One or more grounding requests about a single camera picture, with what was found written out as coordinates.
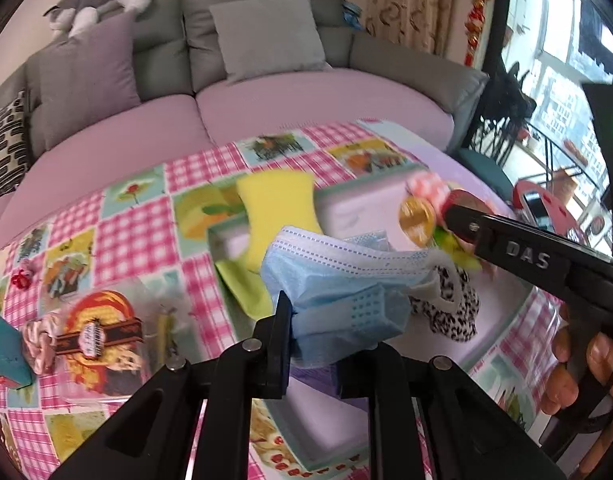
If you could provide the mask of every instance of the leopard print fabric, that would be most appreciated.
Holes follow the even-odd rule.
[[[429,318],[431,330],[441,333],[453,341],[466,342],[477,334],[475,329],[475,317],[480,311],[480,298],[475,289],[469,284],[468,274],[456,267],[462,283],[464,298],[455,314],[449,314],[438,310],[428,301],[417,300],[409,297],[413,313],[423,313]],[[436,267],[440,275],[440,296],[447,301],[453,300],[454,285],[449,281],[449,272],[444,267]]]

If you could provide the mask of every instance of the sofa backrest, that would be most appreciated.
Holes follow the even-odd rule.
[[[110,18],[117,12],[121,10],[108,12],[101,19]],[[133,35],[133,65],[140,99],[145,102],[170,94],[192,94],[180,0],[152,0],[148,9],[137,17]],[[26,62],[29,136],[34,158],[46,150],[42,131],[41,56],[40,50]]]
[[[226,79],[218,33],[209,7],[233,1],[237,0],[182,0],[194,92]],[[311,9],[327,62],[334,67],[348,67],[353,30],[344,22],[343,0],[311,0]]]

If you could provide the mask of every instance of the sofa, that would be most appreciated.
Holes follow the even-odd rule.
[[[0,86],[0,108],[26,89],[32,164],[0,197],[0,249],[56,211],[168,159],[286,128],[358,118],[402,124],[447,153],[460,147],[487,82],[477,70],[347,26],[343,0],[311,0],[333,70],[225,81],[208,7],[153,0],[133,28],[138,107],[50,150],[40,117],[40,53]]]

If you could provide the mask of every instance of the gray pillow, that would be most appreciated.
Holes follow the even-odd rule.
[[[133,72],[133,21],[133,13],[123,12],[42,51],[40,118],[48,150],[140,104]]]
[[[209,10],[231,82],[328,67],[309,0],[242,0]]]

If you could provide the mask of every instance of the blue surgical mask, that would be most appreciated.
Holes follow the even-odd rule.
[[[288,226],[267,249],[260,275],[274,304],[281,290],[293,304],[292,363],[316,368],[403,333],[409,296],[455,312],[462,291],[443,300],[436,266],[460,283],[439,250],[378,251]]]

